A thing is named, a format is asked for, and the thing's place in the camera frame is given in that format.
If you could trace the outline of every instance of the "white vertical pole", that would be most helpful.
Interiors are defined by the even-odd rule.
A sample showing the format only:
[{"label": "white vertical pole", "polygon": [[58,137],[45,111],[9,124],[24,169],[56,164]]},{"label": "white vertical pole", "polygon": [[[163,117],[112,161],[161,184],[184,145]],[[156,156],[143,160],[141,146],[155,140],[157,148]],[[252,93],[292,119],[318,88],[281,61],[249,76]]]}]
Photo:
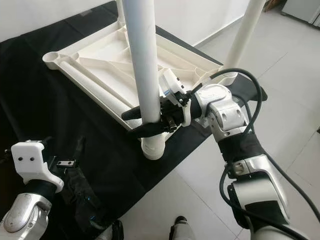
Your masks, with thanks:
[{"label": "white vertical pole", "polygon": [[124,14],[124,7],[122,5],[122,0],[116,0],[116,8],[118,11],[118,22],[121,27],[123,27],[126,24],[125,21],[125,14]]},{"label": "white vertical pole", "polygon": [[[250,40],[250,37],[257,25],[261,11],[266,3],[266,0],[250,0],[248,7],[242,19],[241,26],[235,36],[230,51],[226,57],[222,69],[237,68],[244,50]],[[231,72],[221,76],[220,84],[230,85],[236,78],[237,73]]]},{"label": "white vertical pole", "polygon": [[[153,0],[122,0],[142,123],[160,121],[155,6]],[[162,134],[143,138],[141,147],[151,160],[165,150]]]}]

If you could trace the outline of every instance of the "black cable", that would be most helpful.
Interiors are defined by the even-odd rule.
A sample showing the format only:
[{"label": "black cable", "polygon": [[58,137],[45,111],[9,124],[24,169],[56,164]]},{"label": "black cable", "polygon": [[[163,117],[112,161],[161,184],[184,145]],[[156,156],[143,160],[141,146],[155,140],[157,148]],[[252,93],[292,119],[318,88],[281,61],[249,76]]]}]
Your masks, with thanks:
[{"label": "black cable", "polygon": [[226,176],[227,176],[227,172],[228,172],[228,169],[227,169],[227,167],[225,167],[224,171],[222,173],[222,176],[220,178],[219,190],[220,190],[221,197],[223,198],[223,200],[230,207],[232,207],[233,209],[236,209],[237,211],[242,212],[244,215],[246,215],[246,216],[248,216],[250,218],[254,218],[254,219],[259,220],[261,222],[264,222],[264,223],[266,223],[266,224],[268,224],[268,225],[270,225],[270,226],[272,226],[274,228],[277,228],[277,229],[283,231],[284,233],[296,238],[297,240],[308,240],[307,238],[305,238],[304,236],[302,236],[298,232],[292,230],[291,228],[289,228],[289,227],[287,227],[285,225],[273,222],[272,220],[269,220],[269,219],[267,219],[265,217],[259,216],[259,215],[255,214],[253,212],[244,210],[240,206],[238,206],[235,203],[233,203],[230,199],[228,199],[227,196],[225,195],[225,191],[224,191],[224,183],[225,183],[225,179],[226,179]]},{"label": "black cable", "polygon": [[[249,107],[247,101],[246,101],[242,96],[240,96],[240,95],[238,95],[238,94],[232,94],[232,96],[233,96],[233,97],[236,97],[236,98],[239,99],[241,102],[243,102],[243,105],[244,105],[245,110],[246,110],[246,114],[248,115],[249,122],[251,122],[251,120],[252,120],[252,115],[251,115],[251,110],[250,110],[250,107]],[[252,133],[256,133],[256,132],[255,132],[255,127],[254,127],[253,125],[252,125],[251,130],[252,130]]]},{"label": "black cable", "polygon": [[261,87],[260,84],[258,82],[258,80],[255,78],[255,76],[253,76],[250,72],[248,72],[247,70],[244,70],[242,68],[226,68],[223,70],[220,70],[216,73],[214,73],[213,75],[210,76],[211,79],[214,79],[222,74],[226,74],[226,73],[240,73],[243,74],[245,76],[247,76],[254,84],[255,89],[256,89],[256,95],[257,95],[257,104],[256,104],[256,108],[255,111],[253,113],[252,119],[249,122],[249,124],[246,126],[245,130],[243,131],[243,134],[247,134],[249,132],[250,129],[252,129],[258,115],[261,109],[261,105],[262,105],[262,91],[261,91]]},{"label": "black cable", "polygon": [[318,219],[320,223],[320,212],[317,209],[316,205],[312,202],[310,197],[285,173],[285,171],[276,163],[276,161],[266,152],[265,155],[268,157],[272,165],[281,173],[281,175],[295,188],[295,190],[300,193],[300,195],[304,198],[304,200],[308,203],[310,208],[312,209],[314,215]]}]

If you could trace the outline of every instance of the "white wall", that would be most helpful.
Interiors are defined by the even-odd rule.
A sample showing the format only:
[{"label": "white wall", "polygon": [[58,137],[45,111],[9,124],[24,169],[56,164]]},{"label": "white wall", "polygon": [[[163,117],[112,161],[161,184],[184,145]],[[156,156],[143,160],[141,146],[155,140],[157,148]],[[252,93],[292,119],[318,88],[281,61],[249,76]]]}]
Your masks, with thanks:
[{"label": "white wall", "polygon": [[[105,2],[107,0],[0,0],[0,42]],[[154,0],[156,24],[194,45],[241,17],[248,2]]]}]

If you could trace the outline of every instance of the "black tablecloth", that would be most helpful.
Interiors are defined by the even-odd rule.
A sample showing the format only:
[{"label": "black tablecloth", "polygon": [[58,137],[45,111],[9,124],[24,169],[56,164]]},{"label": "black tablecloth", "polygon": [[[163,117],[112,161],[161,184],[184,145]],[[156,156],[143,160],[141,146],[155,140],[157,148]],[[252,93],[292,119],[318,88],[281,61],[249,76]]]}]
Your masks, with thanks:
[{"label": "black tablecloth", "polygon": [[[80,167],[105,204],[109,223],[122,216],[210,135],[196,123],[181,127],[166,142],[163,157],[148,160],[138,140],[128,138],[127,131],[84,92],[61,72],[50,70],[43,63],[45,53],[67,47],[116,20],[116,4],[109,2],[0,45],[0,151],[16,141],[53,136],[54,152],[70,157],[78,137],[85,136]],[[156,31],[217,62],[160,27],[156,27]],[[8,164],[11,164],[8,169],[13,171],[12,163]],[[10,200],[1,204],[2,216]],[[57,201],[61,205],[57,203],[53,207],[47,231],[51,231],[52,236],[57,235],[57,228],[63,229],[57,222],[63,218],[63,211],[68,211]],[[59,236],[72,239],[67,233]]]}]

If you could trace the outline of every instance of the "tiled floor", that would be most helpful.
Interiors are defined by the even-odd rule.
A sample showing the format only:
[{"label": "tiled floor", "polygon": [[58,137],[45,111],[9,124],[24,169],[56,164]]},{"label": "tiled floor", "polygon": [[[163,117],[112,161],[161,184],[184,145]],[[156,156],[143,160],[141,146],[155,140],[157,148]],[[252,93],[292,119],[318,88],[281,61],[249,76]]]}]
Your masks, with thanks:
[{"label": "tiled floor", "polygon": [[[223,62],[238,28],[199,49]],[[282,16],[279,9],[262,13],[240,67],[257,76],[268,93],[255,124],[261,144],[320,207],[320,30]],[[125,239],[167,240],[175,217],[185,215],[198,240],[249,240],[220,197],[223,166],[209,137],[121,218]],[[284,179],[281,183],[292,224],[320,239],[309,207]]]}]

